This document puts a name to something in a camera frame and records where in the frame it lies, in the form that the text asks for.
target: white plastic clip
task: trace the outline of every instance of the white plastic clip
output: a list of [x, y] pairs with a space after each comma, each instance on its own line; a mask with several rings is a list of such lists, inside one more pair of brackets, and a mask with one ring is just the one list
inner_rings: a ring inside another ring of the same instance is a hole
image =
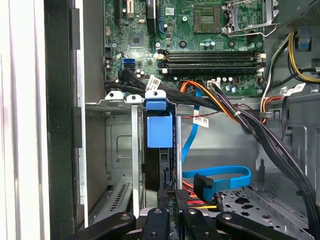
[[241, 112], [239, 112], [239, 111], [237, 111], [233, 116], [238, 116], [238, 115], [240, 115], [241, 114]]

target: blue sata port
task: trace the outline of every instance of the blue sata port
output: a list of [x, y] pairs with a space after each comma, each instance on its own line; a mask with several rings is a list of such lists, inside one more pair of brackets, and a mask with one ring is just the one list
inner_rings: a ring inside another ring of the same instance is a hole
[[135, 65], [136, 60], [134, 58], [125, 58], [125, 59], [123, 59], [123, 64], [124, 65]]

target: white label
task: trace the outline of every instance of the white label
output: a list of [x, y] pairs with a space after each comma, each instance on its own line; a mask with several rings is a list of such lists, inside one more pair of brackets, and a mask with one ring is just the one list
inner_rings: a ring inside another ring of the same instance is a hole
[[295, 86], [294, 90], [293, 90], [293, 94], [294, 93], [300, 93], [303, 91], [303, 89], [305, 88], [306, 83], [300, 83], [297, 86]]
[[157, 90], [159, 85], [161, 83], [161, 80], [159, 78], [156, 78], [155, 76], [151, 76], [148, 84], [146, 85], [145, 90]]
[[306, 83], [300, 83], [298, 84], [297, 86], [295, 86], [294, 88], [291, 88], [289, 89], [287, 92], [286, 92], [286, 96], [290, 96], [291, 94], [294, 94], [294, 93], [300, 93], [303, 91], [303, 89], [305, 88], [305, 85]]
[[193, 118], [193, 123], [198, 124], [202, 127], [209, 128], [209, 119], [201, 116]]
[[175, 15], [175, 9], [173, 7], [166, 7], [165, 8], [165, 15], [166, 16], [173, 16]]

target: screw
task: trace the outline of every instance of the screw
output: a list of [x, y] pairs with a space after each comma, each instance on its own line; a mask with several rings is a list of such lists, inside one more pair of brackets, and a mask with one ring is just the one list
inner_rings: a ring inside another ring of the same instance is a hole
[[226, 220], [232, 219], [232, 217], [231, 217], [229, 214], [223, 214], [222, 217], [223, 217], [224, 219], [226, 219]]
[[162, 211], [157, 208], [157, 209], [154, 211], [154, 213], [155, 213], [155, 214], [162, 214]]
[[197, 212], [196, 212], [196, 210], [194, 210], [194, 209], [189, 209], [189, 210], [188, 210], [188, 213], [190, 213], [190, 214], [196, 214]]
[[128, 216], [128, 214], [123, 214], [120, 219], [121, 220], [128, 220], [130, 217]]

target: orange wire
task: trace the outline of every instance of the orange wire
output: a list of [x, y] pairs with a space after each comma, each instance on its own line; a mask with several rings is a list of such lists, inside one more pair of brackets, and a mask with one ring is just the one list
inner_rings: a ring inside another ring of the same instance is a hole
[[224, 113], [231, 119], [235, 120], [237, 122], [237, 120], [234, 118], [234, 116], [232, 116], [228, 110], [226, 108], [224, 108], [224, 106], [220, 103], [220, 101], [216, 98], [216, 96], [214, 96], [210, 91], [208, 91], [205, 87], [203, 87], [202, 85], [200, 85], [199, 83], [195, 82], [195, 81], [185, 81], [185, 83], [182, 84], [181, 86], [181, 90], [184, 91], [185, 87], [187, 84], [190, 85], [194, 85], [198, 88], [200, 88], [203, 92], [205, 92], [207, 95], [209, 95], [212, 100], [214, 100], [214, 102], [224, 111]]
[[[262, 104], [262, 111], [263, 111], [264, 113], [266, 112], [266, 110], [267, 110], [267, 105], [268, 105], [269, 102], [275, 101], [275, 100], [282, 100], [282, 99], [283, 99], [283, 97], [281, 97], [281, 96], [272, 96], [272, 97], [267, 98], [266, 100], [264, 100], [264, 102], [263, 102], [263, 104]], [[265, 122], [267, 122], [267, 119], [264, 118], [264, 119], [262, 119], [261, 122], [264, 124]]]
[[194, 186], [192, 186], [191, 184], [187, 183], [186, 181], [182, 181], [182, 183], [184, 185], [186, 185], [187, 187], [191, 188], [191, 189], [194, 189]]

